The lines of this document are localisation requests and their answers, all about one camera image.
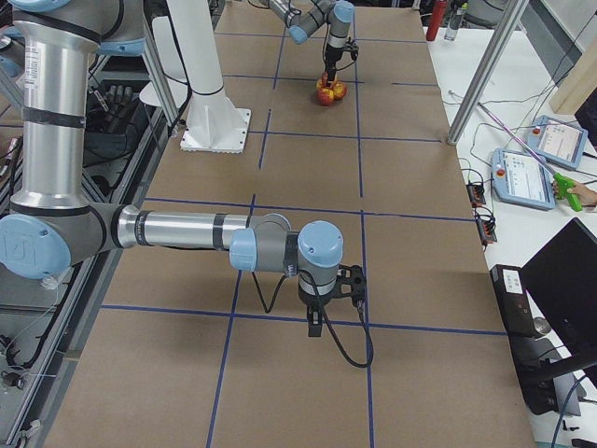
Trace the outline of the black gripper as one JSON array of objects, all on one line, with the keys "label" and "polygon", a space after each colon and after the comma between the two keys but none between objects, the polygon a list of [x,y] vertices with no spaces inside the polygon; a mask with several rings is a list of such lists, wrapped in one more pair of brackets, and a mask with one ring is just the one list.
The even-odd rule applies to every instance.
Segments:
[{"label": "black gripper", "polygon": [[319,308],[328,305],[339,294],[340,286],[336,281],[317,285],[307,273],[298,275],[298,297],[307,306],[309,337],[321,336],[323,317]]},{"label": "black gripper", "polygon": [[337,79],[337,62],[342,58],[342,48],[326,46],[324,62],[326,65],[326,86],[332,87]]}]

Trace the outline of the person's right hand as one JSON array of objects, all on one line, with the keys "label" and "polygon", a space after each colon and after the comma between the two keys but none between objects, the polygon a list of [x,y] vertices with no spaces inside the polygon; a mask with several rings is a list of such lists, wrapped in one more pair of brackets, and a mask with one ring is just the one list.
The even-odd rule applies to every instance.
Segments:
[{"label": "person's right hand", "polygon": [[596,191],[590,189],[585,184],[574,181],[569,189],[566,190],[567,194],[576,195],[584,207],[595,207],[597,203]]}]

